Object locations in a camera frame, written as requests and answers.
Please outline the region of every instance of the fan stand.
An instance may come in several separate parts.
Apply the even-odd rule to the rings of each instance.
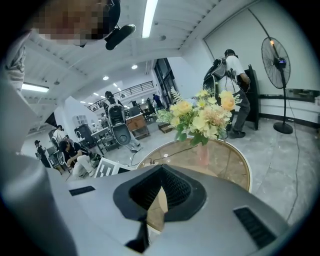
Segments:
[[[286,112],[287,112],[287,95],[286,95],[286,81],[285,81],[285,75],[284,70],[280,67],[279,68],[280,74],[281,74],[281,80],[283,83],[283,97],[284,97],[284,114],[283,114],[283,122],[276,122],[273,125],[273,128],[282,134],[292,134],[294,132],[294,129],[286,123]]]

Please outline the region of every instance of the round table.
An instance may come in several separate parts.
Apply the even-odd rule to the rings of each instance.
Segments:
[[[191,138],[188,138],[184,142],[176,140],[162,145],[147,155],[137,169],[161,164],[178,166],[226,179],[251,192],[252,175],[250,165],[245,156],[236,147],[223,140],[210,139],[207,144],[209,152],[208,164],[203,165],[198,164],[198,147],[200,146],[192,147],[190,141]],[[148,210],[147,223],[156,231],[162,231],[164,214],[167,211],[166,194],[161,189]]]

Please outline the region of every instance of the black fan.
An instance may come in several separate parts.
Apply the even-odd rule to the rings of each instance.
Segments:
[[[286,97],[286,85],[290,78],[290,61],[288,54],[282,44],[269,36],[268,32],[258,20],[258,18],[253,14],[253,12],[248,9],[252,15],[259,22],[267,38],[263,40],[261,47],[262,60],[264,64],[264,69],[269,77],[270,82],[274,87],[278,89],[283,89],[284,98],[284,114],[283,122],[277,122],[273,125],[273,128],[282,134],[292,134],[293,128],[286,123],[286,110],[287,110],[287,97]]]

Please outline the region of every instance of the power cord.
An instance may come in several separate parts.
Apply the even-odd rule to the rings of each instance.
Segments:
[[[157,161],[157,160],[162,160],[162,159],[164,159],[164,158],[172,157],[172,156],[174,156],[174,155],[176,155],[176,154],[182,153],[182,152],[187,151],[187,150],[191,150],[191,149],[193,149],[193,148],[195,148],[195,147],[197,147],[197,146],[193,146],[193,147],[190,147],[190,148],[181,150],[181,151],[179,151],[179,152],[173,153],[173,154],[168,155],[168,156],[166,156],[166,157],[161,157],[161,158],[158,158],[158,159],[154,159],[153,161],[152,161],[151,158],[148,158],[148,159],[151,159],[151,160],[150,160],[150,164],[154,165],[154,164],[155,164],[155,161]]]
[[[287,222],[290,219],[291,214],[294,211],[294,208],[295,208],[298,196],[299,196],[299,194],[298,194],[298,166],[299,166],[299,158],[300,158],[300,148],[299,148],[298,137],[297,137],[297,132],[296,132],[296,121],[295,121],[296,117],[295,117],[295,114],[294,114],[294,112],[292,110],[292,107],[290,105],[290,100],[288,100],[288,102],[289,102],[290,110],[291,110],[292,115],[293,115],[294,136],[295,136],[295,140],[296,140],[296,146],[298,148],[298,158],[297,158],[296,167],[295,167],[295,199],[293,201],[293,205],[292,205],[292,208],[291,208],[290,213],[288,215],[288,218],[286,219]]]
[[[141,151],[144,147],[140,148],[138,151],[136,151],[133,155],[132,155],[132,159],[131,159],[131,166],[137,166],[138,164],[140,164],[140,162],[136,163],[136,164],[132,164],[134,157],[136,155],[136,153],[138,153],[139,151]]]

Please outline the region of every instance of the fluorescent light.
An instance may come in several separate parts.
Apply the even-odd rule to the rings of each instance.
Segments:
[[[41,92],[41,93],[47,93],[49,91],[49,87],[40,86],[40,85],[32,85],[32,84],[22,84],[22,90],[27,91],[35,91],[35,92]]]
[[[158,0],[147,0],[146,2],[142,38],[150,37],[151,26],[154,20],[157,4]]]

